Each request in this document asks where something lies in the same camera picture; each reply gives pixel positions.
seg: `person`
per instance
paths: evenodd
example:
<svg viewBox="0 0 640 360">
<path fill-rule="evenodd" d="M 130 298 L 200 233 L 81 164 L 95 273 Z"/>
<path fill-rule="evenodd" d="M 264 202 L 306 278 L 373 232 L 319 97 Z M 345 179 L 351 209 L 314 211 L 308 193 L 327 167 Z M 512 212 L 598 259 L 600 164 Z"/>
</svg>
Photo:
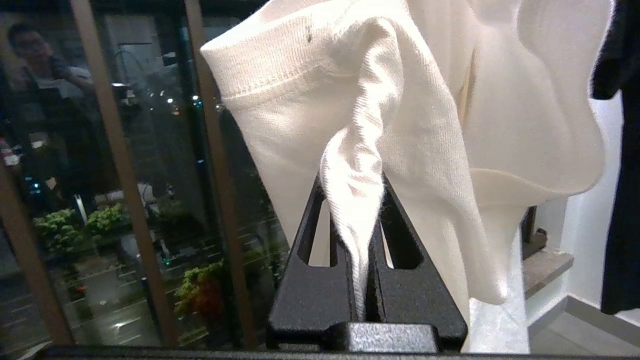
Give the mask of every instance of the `person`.
<svg viewBox="0 0 640 360">
<path fill-rule="evenodd" d="M 91 74 L 81 67 L 70 66 L 58 56 L 35 27 L 20 22 L 7 35 L 13 51 L 26 64 L 12 72 L 14 90 L 25 91 L 35 84 L 40 89 L 57 88 L 64 99 L 93 94 Z"/>
<path fill-rule="evenodd" d="M 39 183 L 55 178 L 62 198 L 58 206 L 73 206 L 75 195 L 91 206 L 96 186 L 104 178 L 104 160 L 97 145 L 103 135 L 98 131 L 100 117 L 91 74 L 56 54 L 31 24 L 14 24 L 7 38 L 24 62 L 8 71 L 13 105 L 21 114 L 21 124 L 14 126 L 20 127 L 18 132 L 27 131 L 29 139 L 42 138 L 42 148 L 48 149 L 44 153 L 51 154 L 47 160 L 32 161 L 24 171 L 29 176 L 45 172 Z"/>
</svg>

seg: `white fabric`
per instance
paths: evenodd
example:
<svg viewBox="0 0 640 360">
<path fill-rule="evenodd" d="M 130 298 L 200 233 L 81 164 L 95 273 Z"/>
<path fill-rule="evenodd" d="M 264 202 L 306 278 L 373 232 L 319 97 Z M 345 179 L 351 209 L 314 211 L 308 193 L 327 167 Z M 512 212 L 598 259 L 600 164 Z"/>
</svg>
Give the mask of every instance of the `white fabric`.
<svg viewBox="0 0 640 360">
<path fill-rule="evenodd" d="M 527 206 L 600 177 L 587 98 L 610 6 L 271 0 L 202 54 L 289 241 L 320 164 L 362 299 L 384 169 L 470 320 L 468 349 L 522 351 L 500 345 L 526 341 L 523 311 L 503 321 L 524 308 L 513 237 Z M 470 296 L 506 305 L 469 314 Z"/>
<path fill-rule="evenodd" d="M 75 78 L 82 79 L 91 79 L 91 73 L 86 69 L 82 69 L 81 67 L 71 66 L 69 67 L 69 72 Z M 60 92 L 60 96 L 63 99 L 67 97 L 82 97 L 84 96 L 83 91 L 72 83 L 68 82 L 64 79 L 45 79 L 45 78 L 35 78 L 36 84 L 38 84 L 38 88 L 41 89 L 52 89 L 57 88 Z"/>
</svg>

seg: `floor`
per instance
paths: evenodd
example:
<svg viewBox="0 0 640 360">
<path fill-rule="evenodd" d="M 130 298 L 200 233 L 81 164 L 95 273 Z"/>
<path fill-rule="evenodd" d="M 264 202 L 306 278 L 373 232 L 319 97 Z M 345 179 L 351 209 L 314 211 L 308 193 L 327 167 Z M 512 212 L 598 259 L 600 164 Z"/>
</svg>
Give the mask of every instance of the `floor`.
<svg viewBox="0 0 640 360">
<path fill-rule="evenodd" d="M 531 353 L 640 356 L 640 347 L 563 313 L 547 328 L 531 335 Z"/>
</svg>

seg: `white wall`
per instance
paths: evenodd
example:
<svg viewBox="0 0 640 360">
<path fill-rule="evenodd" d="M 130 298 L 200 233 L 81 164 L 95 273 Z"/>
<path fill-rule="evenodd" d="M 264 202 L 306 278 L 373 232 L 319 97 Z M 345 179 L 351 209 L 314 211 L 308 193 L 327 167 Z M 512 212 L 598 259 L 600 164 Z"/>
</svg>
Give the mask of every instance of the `white wall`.
<svg viewBox="0 0 640 360">
<path fill-rule="evenodd" d="M 573 268 L 563 276 L 563 285 L 549 295 L 549 301 L 555 301 L 564 292 L 600 307 L 607 232 L 620 169 L 620 101 L 620 94 L 608 101 L 592 101 L 606 144 L 607 163 L 600 182 L 582 195 L 555 200 L 538 209 L 536 225 L 549 231 L 550 246 L 575 258 Z M 640 309 L 620 313 L 618 317 L 640 325 Z"/>
</svg>

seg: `glass window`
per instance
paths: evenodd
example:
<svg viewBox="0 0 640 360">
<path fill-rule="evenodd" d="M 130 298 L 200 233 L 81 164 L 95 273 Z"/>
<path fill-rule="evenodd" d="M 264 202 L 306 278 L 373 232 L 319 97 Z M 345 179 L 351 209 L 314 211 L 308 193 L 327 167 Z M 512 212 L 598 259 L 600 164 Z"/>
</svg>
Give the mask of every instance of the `glass window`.
<svg viewBox="0 0 640 360">
<path fill-rule="evenodd" d="M 0 359 L 15 360 L 48 345 L 49 335 L 0 222 Z"/>
<path fill-rule="evenodd" d="M 28 205 L 75 340 L 159 345 L 135 236 L 69 3 L 3 1 L 0 24 L 3 158 Z M 140 196 L 148 199 L 151 187 L 140 183 Z M 20 286 L 17 281 L 7 288 L 3 284 L 3 293 L 24 292 Z"/>
<path fill-rule="evenodd" d="M 242 309 L 213 194 L 184 3 L 94 0 L 92 6 L 180 345 L 238 347 Z"/>
<path fill-rule="evenodd" d="M 200 5 L 208 41 L 239 24 L 262 3 L 236 2 L 224 9 L 206 1 L 201 1 Z M 222 110 L 219 123 L 234 185 L 247 288 L 256 333 L 259 342 L 263 343 L 266 320 L 284 271 L 289 245 L 233 116 Z"/>
</svg>

